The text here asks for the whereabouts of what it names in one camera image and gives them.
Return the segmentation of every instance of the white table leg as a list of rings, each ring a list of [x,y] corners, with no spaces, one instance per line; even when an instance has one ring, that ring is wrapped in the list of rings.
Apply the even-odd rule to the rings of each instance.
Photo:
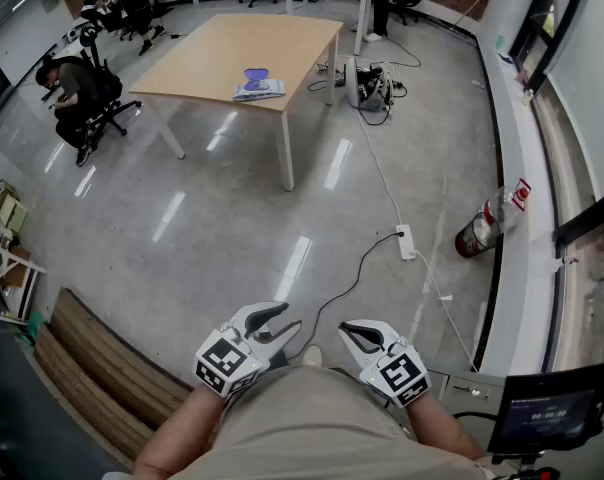
[[[160,133],[162,134],[162,137],[164,137],[166,143],[171,148],[171,151],[173,151],[173,153],[175,153],[175,156],[177,156],[178,158],[184,158],[185,153],[182,149],[182,146],[180,146],[178,139],[175,138],[175,135],[173,135],[173,132],[166,124],[166,121],[164,121],[164,119],[160,117],[160,113],[158,112],[158,108],[155,102],[153,101],[153,98],[149,96],[144,96],[142,97],[142,101],[149,110],[149,113],[154,115],[154,119],[158,125],[158,128],[160,129]]]
[[[293,16],[293,0],[286,0],[286,13]]]
[[[358,33],[355,35],[355,54],[360,55],[360,46],[362,45],[362,31],[364,30],[366,17],[366,1],[360,0],[360,12],[358,13]]]
[[[335,34],[329,44],[329,60],[327,62],[326,100],[327,105],[333,105],[333,93],[335,90],[335,63],[338,57],[338,34]]]
[[[278,159],[280,161],[280,173],[282,174],[282,186],[284,190],[293,190],[293,165],[291,164],[291,144],[289,142],[289,120],[286,110],[282,112],[282,135],[277,136],[275,145],[278,148]]]
[[[366,0],[366,18],[364,19],[364,30],[363,34],[368,34],[370,30],[370,22],[371,22],[371,0]]]

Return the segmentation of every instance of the shoe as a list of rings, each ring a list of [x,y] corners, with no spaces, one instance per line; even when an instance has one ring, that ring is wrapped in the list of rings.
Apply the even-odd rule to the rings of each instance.
[[[302,356],[304,366],[322,366],[322,350],[317,345],[311,345],[304,351]]]
[[[382,36],[377,35],[375,32],[371,32],[367,34],[363,38],[367,43],[375,43],[376,41],[380,41]]]
[[[75,160],[75,165],[82,167],[89,159],[89,155],[92,151],[93,149],[91,147],[78,149],[78,157]]]
[[[142,45],[142,49],[140,50],[140,55],[144,55],[151,48],[153,48],[153,43],[151,41],[144,41],[144,44]]]
[[[151,36],[151,40],[157,39],[165,32],[166,32],[165,28],[162,25],[158,25],[157,27],[155,27],[155,32],[153,32],[153,35]]]

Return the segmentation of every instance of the gray floor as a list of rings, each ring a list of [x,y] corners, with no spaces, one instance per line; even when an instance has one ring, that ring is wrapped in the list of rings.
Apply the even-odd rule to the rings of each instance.
[[[283,10],[282,2],[265,2],[251,12]],[[171,32],[188,33],[218,12],[247,11],[246,3],[222,0],[178,6],[164,21]],[[355,2],[321,1],[310,13],[344,21],[339,51],[353,51],[355,34],[348,28]],[[383,126],[368,132],[417,249],[442,295],[453,295],[448,307],[471,348],[493,255],[463,260],[453,236],[497,183],[487,94],[471,84],[483,80],[480,60],[473,46],[428,23],[403,27],[392,17],[389,32],[422,67],[396,66],[408,95],[396,100]],[[103,33],[98,41],[125,88],[175,44],[163,37],[138,57],[139,38],[121,43]],[[365,44],[363,59],[414,62],[387,41]],[[308,82],[318,79],[311,73]],[[302,331],[287,348],[297,352],[319,306],[344,291],[361,255],[394,231],[393,205],[343,89],[332,107],[321,92],[305,90],[290,107],[293,193],[280,185],[275,118],[243,110],[234,115],[213,104],[162,103],[186,151],[177,160],[148,112],[131,110],[120,118],[129,134],[123,138],[111,129],[77,168],[41,96],[31,74],[0,115],[0,176],[16,185],[30,208],[23,243],[49,271],[34,307],[50,315],[59,287],[70,287],[124,339],[188,382],[194,382],[194,352],[211,329],[244,304],[282,294],[287,283],[291,307],[272,328],[302,319]],[[331,166],[342,140],[350,149],[337,170]],[[291,283],[284,272],[300,237],[311,245]],[[426,278],[419,260],[399,259],[394,240],[378,247],[357,288],[324,312],[315,343],[325,362],[353,371],[337,324],[375,318],[410,336],[428,360],[466,367]]]

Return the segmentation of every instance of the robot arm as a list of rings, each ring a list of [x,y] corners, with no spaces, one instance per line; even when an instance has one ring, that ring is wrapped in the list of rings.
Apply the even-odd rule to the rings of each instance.
[[[289,307],[259,302],[242,307],[220,330],[214,330],[195,354],[193,373],[221,397],[253,384],[271,358],[298,333],[302,322],[271,335],[266,324]]]
[[[338,334],[362,368],[360,380],[398,407],[407,406],[431,387],[415,348],[386,322],[342,322]],[[363,344],[357,337],[371,345]]]

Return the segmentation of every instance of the white sneaker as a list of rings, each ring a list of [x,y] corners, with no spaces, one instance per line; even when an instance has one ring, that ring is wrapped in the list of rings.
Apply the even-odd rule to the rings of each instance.
[[[367,34],[363,38],[367,43],[375,43],[376,41],[380,41],[382,36],[377,35],[375,32],[371,32]]]
[[[304,366],[322,366],[322,351],[317,345],[311,345],[304,351],[302,356]]]

